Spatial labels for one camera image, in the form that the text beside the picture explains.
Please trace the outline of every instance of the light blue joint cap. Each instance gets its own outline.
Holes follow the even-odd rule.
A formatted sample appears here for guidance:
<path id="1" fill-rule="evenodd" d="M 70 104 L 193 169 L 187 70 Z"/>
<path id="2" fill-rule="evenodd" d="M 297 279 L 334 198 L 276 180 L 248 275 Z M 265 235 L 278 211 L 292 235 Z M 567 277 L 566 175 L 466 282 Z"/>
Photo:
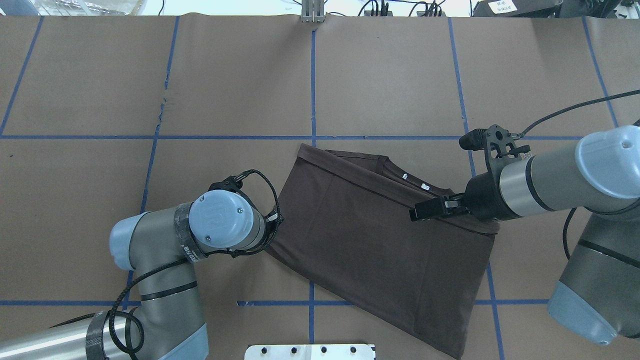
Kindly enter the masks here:
<path id="1" fill-rule="evenodd" d="M 231 248 L 251 232 L 253 208 L 236 193 L 211 190 L 191 205 L 189 227 L 193 236 L 204 245 Z"/>
<path id="2" fill-rule="evenodd" d="M 136 229 L 138 222 L 148 213 L 149 211 L 120 220 L 115 224 L 113 229 L 111 229 L 111 235 L 109 235 L 109 251 L 118 268 L 122 270 L 134 270 L 129 261 L 129 244 L 131 243 L 131 236 L 133 236 L 133 231 Z"/>
<path id="3" fill-rule="evenodd" d="M 547 311 L 562 326 L 593 343 L 608 345 L 618 335 L 598 311 L 560 281 L 549 299 Z"/>
<path id="4" fill-rule="evenodd" d="M 621 126 L 582 138 L 575 162 L 584 179 L 618 199 L 640 197 L 640 127 Z"/>
<path id="5" fill-rule="evenodd" d="M 191 334 L 159 360 L 204 360 L 209 355 L 207 324 Z"/>

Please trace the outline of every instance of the metal plate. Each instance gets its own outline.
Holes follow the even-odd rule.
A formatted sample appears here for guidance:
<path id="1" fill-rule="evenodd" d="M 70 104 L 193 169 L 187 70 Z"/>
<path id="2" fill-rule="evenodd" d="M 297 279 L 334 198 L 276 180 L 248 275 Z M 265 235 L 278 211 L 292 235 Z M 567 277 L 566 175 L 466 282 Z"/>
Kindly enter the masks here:
<path id="1" fill-rule="evenodd" d="M 244 360 L 270 359 L 375 360 L 376 346 L 369 344 L 253 345 L 244 353 Z"/>

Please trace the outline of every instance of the black cable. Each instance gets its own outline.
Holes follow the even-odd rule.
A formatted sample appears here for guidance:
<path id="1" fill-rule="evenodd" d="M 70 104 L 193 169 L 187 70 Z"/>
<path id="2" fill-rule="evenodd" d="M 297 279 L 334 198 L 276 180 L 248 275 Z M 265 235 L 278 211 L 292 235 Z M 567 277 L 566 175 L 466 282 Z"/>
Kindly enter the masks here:
<path id="1" fill-rule="evenodd" d="M 62 326 L 62 325 L 68 325 L 70 323 L 74 323 L 74 322 L 78 322 L 84 319 L 89 319 L 89 318 L 93 318 L 93 316 L 95 315 L 95 313 L 91 313 L 91 314 L 87 314 L 87 315 L 83 315 L 83 316 L 78 316 L 77 318 L 73 318 L 71 320 L 67 320 L 65 322 L 61 322 L 58 323 L 56 325 L 53 325 L 52 327 L 50 327 L 50 329 L 53 329 L 54 327 L 58 327 L 58 326 Z"/>
<path id="2" fill-rule="evenodd" d="M 271 189 L 271 193 L 273 194 L 273 199 L 276 202 L 276 215 L 278 217 L 276 218 L 276 220 L 274 220 L 275 227 L 273 228 L 271 235 L 269 235 L 269 238 L 264 243 L 249 250 L 235 250 L 235 251 L 214 250 L 214 251 L 205 253 L 205 256 L 209 256 L 211 254 L 228 254 L 231 256 L 245 256 L 245 255 L 257 254 L 258 252 L 269 247 L 269 245 L 271 245 L 271 242 L 273 241 L 273 238 L 276 237 L 276 234 L 278 233 L 278 227 L 282 223 L 282 218 L 280 213 L 280 201 L 278 200 L 278 194 L 276 193 L 276 189 L 273 187 L 273 184 L 271 184 L 271 181 L 269 181 L 269 179 L 267 179 L 267 177 L 262 172 L 259 172 L 258 170 L 255 170 L 255 169 L 247 170 L 242 174 L 236 176 L 236 181 L 241 181 L 242 179 L 246 178 L 251 174 L 258 174 L 267 183 L 267 185 L 269 185 L 269 188 Z"/>
<path id="3" fill-rule="evenodd" d="M 569 215 L 566 216 L 566 220 L 564 221 L 564 227 L 562 229 L 562 246 L 564 247 L 564 254 L 567 260 L 571 258 L 571 254 L 569 254 L 569 246 L 566 243 L 566 233 L 567 233 L 567 230 L 569 230 L 569 223 L 571 222 L 571 219 L 573 219 L 573 214 L 575 214 L 576 209 L 577 208 L 573 208 L 571 209 L 571 211 L 569 211 Z"/>
<path id="4" fill-rule="evenodd" d="M 549 114 L 545 117 L 543 117 L 542 119 L 537 120 L 536 122 L 534 122 L 533 124 L 529 125 L 529 127 L 527 127 L 526 129 L 524 129 L 524 131 L 522 131 L 520 134 L 518 134 L 518 138 L 523 138 L 531 129 L 533 129 L 534 127 L 536 127 L 537 125 L 540 125 L 541 123 L 547 121 L 548 119 L 551 119 L 552 117 L 558 116 L 560 114 L 564 114 L 567 111 L 573 110 L 573 109 L 577 109 L 577 108 L 581 108 L 583 106 L 587 106 L 587 105 L 592 105 L 592 104 L 596 104 L 598 102 L 603 102 L 603 101 L 609 101 L 609 100 L 614 100 L 614 99 L 619 99 L 621 97 L 627 97 L 627 96 L 631 96 L 631 95 L 637 95 L 640 94 L 640 90 L 633 90 L 633 91 L 629 91 L 629 92 L 623 92 L 621 94 L 616 94 L 616 95 L 611 95 L 611 96 L 606 96 L 606 97 L 601 97 L 599 99 L 595 99 L 595 100 L 590 100 L 590 101 L 585 101 L 585 102 L 581 102 L 580 104 L 576 104 L 573 106 L 569 106 L 568 108 L 564 108 L 560 111 L 556 111 L 553 114 Z"/>
<path id="5" fill-rule="evenodd" d="M 411 16 L 411 14 L 413 14 L 413 11 L 415 10 L 415 7 L 420 5 L 420 4 L 424 4 L 424 12 L 427 12 L 427 9 L 429 8 L 429 4 L 427 4 L 427 2 L 425 2 L 425 1 L 418 1 L 417 3 L 415 3 L 413 5 L 413 8 L 411 8 L 411 11 L 409 12 L 409 15 L 407 15 L 407 16 Z"/>
<path id="6" fill-rule="evenodd" d="M 134 286 L 136 286 L 140 281 L 146 279 L 147 277 L 150 277 L 151 275 L 154 275 L 160 271 L 166 270 L 168 268 L 174 267 L 174 266 L 178 266 L 178 265 L 182 265 L 184 263 L 187 263 L 187 259 L 180 259 L 177 261 L 174 261 L 173 263 L 168 263 L 168 264 L 164 264 L 162 266 L 159 266 L 149 272 L 146 272 L 140 276 L 138 276 L 137 278 L 135 278 L 133 281 L 131 281 L 131 283 L 129 285 L 127 285 L 126 288 L 124 288 L 124 290 L 122 290 L 122 292 L 120 293 L 120 296 L 118 296 L 118 298 L 114 301 L 113 305 L 111 306 L 111 310 L 109 310 L 109 335 L 111 336 L 111 341 L 113 341 L 113 343 L 116 345 L 116 347 L 118 349 L 120 349 L 120 351 L 126 353 L 126 354 L 135 354 L 138 351 L 140 351 L 140 349 L 142 348 L 142 345 L 145 342 L 145 332 L 142 329 L 142 323 L 133 315 L 130 315 L 129 313 L 124 313 L 122 311 L 118 311 L 118 307 L 120 307 L 120 303 L 122 302 L 122 300 L 124 299 L 124 297 L 127 295 L 127 293 L 131 290 L 131 288 L 133 288 Z M 124 345 L 120 339 L 118 339 L 118 334 L 116 334 L 116 328 L 115 328 L 115 321 L 116 321 L 116 315 L 118 316 L 125 316 L 125 315 L 121 315 L 122 314 L 127 314 L 130 317 L 130 320 L 133 321 L 136 326 L 138 327 L 138 331 L 140 332 L 140 342 L 138 343 L 138 346 L 134 347 L 134 348 L 129 348 L 126 345 Z"/>
<path id="7" fill-rule="evenodd" d="M 371 13 L 373 14 L 373 2 L 375 2 L 376 4 L 378 4 L 377 0 L 368 0 L 366 3 L 364 3 L 364 5 L 362 5 L 362 7 L 360 8 L 360 11 L 358 12 L 357 16 L 360 16 L 362 14 L 362 12 L 364 11 L 364 8 L 367 7 L 367 5 L 369 3 L 371 4 Z"/>

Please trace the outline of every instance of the brown t-shirt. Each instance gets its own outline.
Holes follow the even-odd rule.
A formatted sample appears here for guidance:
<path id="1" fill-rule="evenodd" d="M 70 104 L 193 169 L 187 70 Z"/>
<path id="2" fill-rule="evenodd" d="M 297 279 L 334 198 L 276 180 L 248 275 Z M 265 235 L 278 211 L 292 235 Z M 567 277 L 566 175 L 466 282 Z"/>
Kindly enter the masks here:
<path id="1" fill-rule="evenodd" d="M 450 189 L 388 157 L 301 145 L 280 194 L 268 252 L 316 284 L 459 359 L 496 222 L 471 215 L 411 222 Z"/>

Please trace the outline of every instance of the table surface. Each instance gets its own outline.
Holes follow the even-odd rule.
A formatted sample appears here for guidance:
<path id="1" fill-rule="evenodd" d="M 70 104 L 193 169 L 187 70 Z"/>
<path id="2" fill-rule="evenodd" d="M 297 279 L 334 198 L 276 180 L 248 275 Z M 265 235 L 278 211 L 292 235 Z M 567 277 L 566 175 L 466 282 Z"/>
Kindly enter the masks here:
<path id="1" fill-rule="evenodd" d="M 196 199 L 249 168 L 279 191 L 300 143 L 384 154 L 443 188 L 484 172 L 465 131 L 521 131 L 637 88 L 640 22 L 598 19 L 0 17 L 0 340 L 110 306 L 130 274 L 117 221 Z M 540 153 L 631 124 L 638 98 L 571 111 L 523 140 Z M 246 180 L 262 210 L 268 188 Z M 638 359 L 555 323 L 566 211 L 503 223 L 464 359 Z M 588 213 L 569 231 L 573 248 Z M 267 254 L 196 266 L 210 359 L 248 345 L 371 343 L 380 359 L 448 359 Z M 124 303 L 139 304 L 134 291 Z"/>

